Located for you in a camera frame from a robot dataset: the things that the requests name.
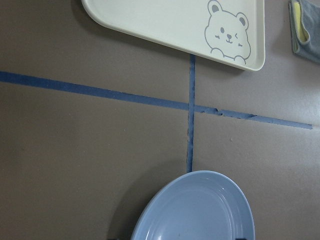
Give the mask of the blue plastic plate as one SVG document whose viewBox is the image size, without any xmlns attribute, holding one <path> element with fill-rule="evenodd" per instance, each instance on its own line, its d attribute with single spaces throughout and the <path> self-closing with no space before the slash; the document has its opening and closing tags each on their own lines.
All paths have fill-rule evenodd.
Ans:
<svg viewBox="0 0 320 240">
<path fill-rule="evenodd" d="M 147 204 L 133 240 L 237 240 L 256 238 L 249 202 L 227 176 L 209 170 L 186 173 Z"/>
</svg>

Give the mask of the cream bear serving tray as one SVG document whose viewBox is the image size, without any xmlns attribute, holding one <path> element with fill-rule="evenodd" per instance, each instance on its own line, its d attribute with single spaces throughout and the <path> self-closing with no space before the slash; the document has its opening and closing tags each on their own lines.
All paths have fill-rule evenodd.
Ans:
<svg viewBox="0 0 320 240">
<path fill-rule="evenodd" d="M 84 0 L 99 25 L 246 71 L 265 63 L 262 0 Z"/>
</svg>

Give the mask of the grey folded cloth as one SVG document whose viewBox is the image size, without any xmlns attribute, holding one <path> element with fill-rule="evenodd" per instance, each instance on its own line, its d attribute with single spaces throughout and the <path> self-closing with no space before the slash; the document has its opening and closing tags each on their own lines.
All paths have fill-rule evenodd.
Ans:
<svg viewBox="0 0 320 240">
<path fill-rule="evenodd" d="M 292 52 L 320 62 L 320 7 L 308 0 L 288 2 Z"/>
</svg>

